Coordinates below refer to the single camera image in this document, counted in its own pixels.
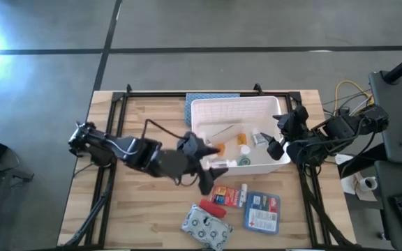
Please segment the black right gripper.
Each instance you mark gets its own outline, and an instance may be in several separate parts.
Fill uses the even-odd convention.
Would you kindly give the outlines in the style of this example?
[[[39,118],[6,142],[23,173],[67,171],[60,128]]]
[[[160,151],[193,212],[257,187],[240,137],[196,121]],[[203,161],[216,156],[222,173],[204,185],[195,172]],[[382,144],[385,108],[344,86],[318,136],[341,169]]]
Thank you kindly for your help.
[[[306,120],[308,112],[303,105],[297,106],[291,112],[284,115],[273,115],[276,119],[277,127],[283,136],[279,142],[271,135],[261,132],[260,135],[268,141],[267,152],[273,160],[280,160],[285,151],[283,145],[286,142],[293,142],[301,139],[307,131]]]

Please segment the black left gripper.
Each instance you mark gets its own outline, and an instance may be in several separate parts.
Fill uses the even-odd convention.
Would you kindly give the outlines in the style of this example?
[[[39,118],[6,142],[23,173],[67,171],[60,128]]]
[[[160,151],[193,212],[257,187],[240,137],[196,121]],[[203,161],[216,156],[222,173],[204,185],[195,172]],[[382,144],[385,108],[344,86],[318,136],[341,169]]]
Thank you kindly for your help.
[[[214,181],[228,172],[227,167],[204,169],[201,159],[208,155],[217,155],[220,149],[213,144],[205,144],[204,140],[198,138],[195,133],[187,132],[184,139],[177,143],[177,150],[181,151],[188,161],[188,165],[183,169],[182,174],[197,175],[199,178],[199,189],[202,195],[208,195],[214,186]]]

